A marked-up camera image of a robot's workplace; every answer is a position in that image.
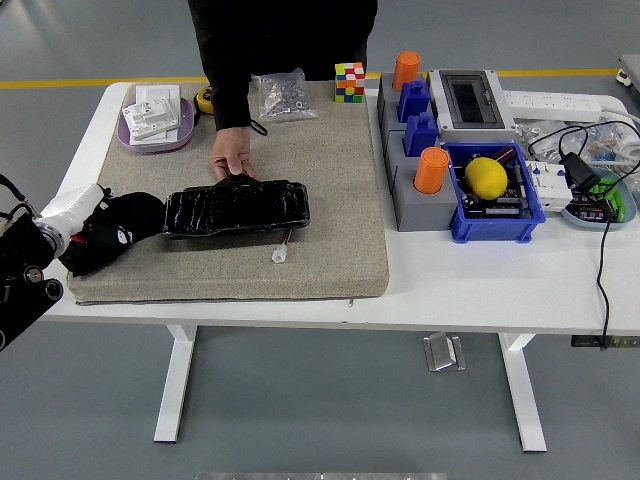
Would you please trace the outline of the person's right hand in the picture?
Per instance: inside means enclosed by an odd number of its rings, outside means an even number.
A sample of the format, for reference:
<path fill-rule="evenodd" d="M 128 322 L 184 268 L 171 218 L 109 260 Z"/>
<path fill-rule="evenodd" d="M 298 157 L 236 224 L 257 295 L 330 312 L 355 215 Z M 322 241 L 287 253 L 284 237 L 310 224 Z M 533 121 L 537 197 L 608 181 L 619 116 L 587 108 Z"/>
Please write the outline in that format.
<path fill-rule="evenodd" d="M 250 135 L 249 127 L 226 128 L 217 132 L 209 154 L 209 164 L 216 180 L 240 174 L 256 177 L 250 161 Z"/>

